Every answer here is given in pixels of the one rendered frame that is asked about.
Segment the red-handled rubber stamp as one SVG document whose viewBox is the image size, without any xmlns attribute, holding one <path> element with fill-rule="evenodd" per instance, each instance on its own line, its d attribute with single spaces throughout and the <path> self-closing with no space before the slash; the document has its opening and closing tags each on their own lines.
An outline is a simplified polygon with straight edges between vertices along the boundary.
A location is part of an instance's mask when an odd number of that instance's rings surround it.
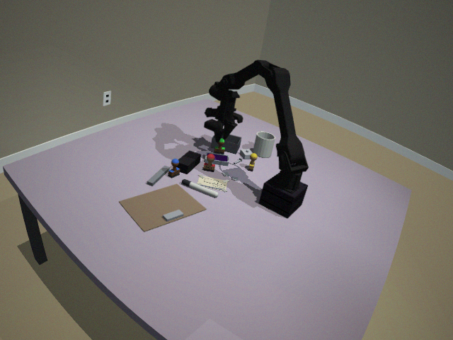
<svg viewBox="0 0 453 340">
<path fill-rule="evenodd" d="M 208 163 L 204 163 L 203 170 L 214 172 L 215 164 L 212 164 L 212 162 L 214 161 L 214 155 L 208 154 L 207 161 L 208 161 Z"/>
</svg>

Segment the grey cylindrical cup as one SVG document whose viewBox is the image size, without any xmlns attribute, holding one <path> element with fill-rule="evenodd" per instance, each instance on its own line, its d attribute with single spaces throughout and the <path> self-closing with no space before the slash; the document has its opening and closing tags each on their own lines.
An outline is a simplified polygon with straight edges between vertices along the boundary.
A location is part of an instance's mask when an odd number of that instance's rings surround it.
<svg viewBox="0 0 453 340">
<path fill-rule="evenodd" d="M 263 131 L 257 132 L 253 153 L 256 153 L 259 157 L 268 158 L 272 154 L 274 143 L 275 136 L 273 134 Z"/>
</svg>

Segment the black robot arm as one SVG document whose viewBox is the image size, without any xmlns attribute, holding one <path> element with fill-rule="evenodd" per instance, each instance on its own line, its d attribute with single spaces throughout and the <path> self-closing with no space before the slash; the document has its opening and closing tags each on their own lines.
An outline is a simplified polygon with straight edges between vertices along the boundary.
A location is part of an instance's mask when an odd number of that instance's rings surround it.
<svg viewBox="0 0 453 340">
<path fill-rule="evenodd" d="M 303 145 L 295 133 L 288 94 L 291 85 L 289 71 L 265 60 L 256 60 L 239 72 L 224 75 L 210 87 L 209 93 L 220 101 L 222 106 L 232 108 L 236 104 L 236 98 L 240 97 L 237 91 L 232 90 L 239 90 L 246 81 L 258 74 L 265 79 L 268 88 L 273 92 L 280 126 L 281 138 L 276 148 L 281 171 L 276 186 L 294 193 L 300 187 L 302 172 L 309 167 Z"/>
</svg>

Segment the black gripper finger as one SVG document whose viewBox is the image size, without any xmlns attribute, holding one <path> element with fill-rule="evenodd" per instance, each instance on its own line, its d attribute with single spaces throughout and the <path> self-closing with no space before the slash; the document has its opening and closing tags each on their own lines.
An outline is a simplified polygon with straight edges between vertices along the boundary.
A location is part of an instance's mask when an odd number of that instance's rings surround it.
<svg viewBox="0 0 453 340">
<path fill-rule="evenodd" d="M 229 136 L 229 134 L 234 130 L 234 128 L 235 128 L 237 125 L 238 125 L 238 124 L 236 124 L 236 123 L 234 123 L 234 124 L 232 124 L 232 125 L 229 124 L 229 123 L 225 124 L 225 125 L 224 125 L 225 131 L 224 131 L 224 134 L 223 134 L 223 138 L 226 139 L 226 138 Z"/>
<path fill-rule="evenodd" d="M 214 133 L 216 142 L 219 142 L 219 141 L 220 141 L 220 139 L 221 139 L 221 137 L 222 137 L 224 131 L 225 131 L 225 129 L 223 129 L 223 130 L 221 130 L 221 131 L 219 131 L 219 132 L 215 132 L 215 133 Z"/>
</svg>

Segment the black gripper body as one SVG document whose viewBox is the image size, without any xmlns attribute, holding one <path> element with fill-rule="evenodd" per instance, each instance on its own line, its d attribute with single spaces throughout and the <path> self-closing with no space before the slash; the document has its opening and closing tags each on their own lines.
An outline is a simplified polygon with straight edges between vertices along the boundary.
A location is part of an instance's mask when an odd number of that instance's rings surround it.
<svg viewBox="0 0 453 340">
<path fill-rule="evenodd" d="M 236 111 L 235 106 L 229 108 L 219 104 L 217 109 L 219 109 L 219 113 L 215 116 L 215 118 L 218 120 L 207 120 L 204 124 L 204 128 L 211 130 L 212 132 L 219 132 L 223 130 L 223 126 L 227 123 L 232 125 L 235 123 L 235 120 L 237 120 L 238 123 L 243 122 L 243 116 L 234 113 Z"/>
</svg>

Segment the white marker with black cap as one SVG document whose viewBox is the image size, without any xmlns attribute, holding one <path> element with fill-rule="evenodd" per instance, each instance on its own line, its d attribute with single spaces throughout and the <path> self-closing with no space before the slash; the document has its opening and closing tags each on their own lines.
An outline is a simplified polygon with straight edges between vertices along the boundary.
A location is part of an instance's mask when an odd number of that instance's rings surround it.
<svg viewBox="0 0 453 340">
<path fill-rule="evenodd" d="M 201 191 L 203 193 L 206 193 L 207 195 L 213 196 L 215 198 L 218 196 L 218 192 L 210 190 L 210 189 L 205 188 L 203 186 L 197 185 L 196 183 L 193 183 L 193 182 L 191 182 L 189 180 L 183 179 L 182 180 L 182 184 L 186 185 L 186 186 L 189 186 L 191 188 L 194 188 L 195 190 L 198 190 L 198 191 Z"/>
</svg>

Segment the grey flat bar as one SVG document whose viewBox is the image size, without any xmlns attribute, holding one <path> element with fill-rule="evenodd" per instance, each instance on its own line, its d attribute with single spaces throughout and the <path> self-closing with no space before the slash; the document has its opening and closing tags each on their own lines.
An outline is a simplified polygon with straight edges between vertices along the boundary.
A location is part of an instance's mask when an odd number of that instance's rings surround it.
<svg viewBox="0 0 453 340">
<path fill-rule="evenodd" d="M 153 175 L 152 178 L 150 178 L 147 181 L 147 184 L 150 186 L 153 186 L 157 181 L 159 181 L 168 171 L 170 170 L 169 166 L 163 166 L 156 174 Z"/>
</svg>

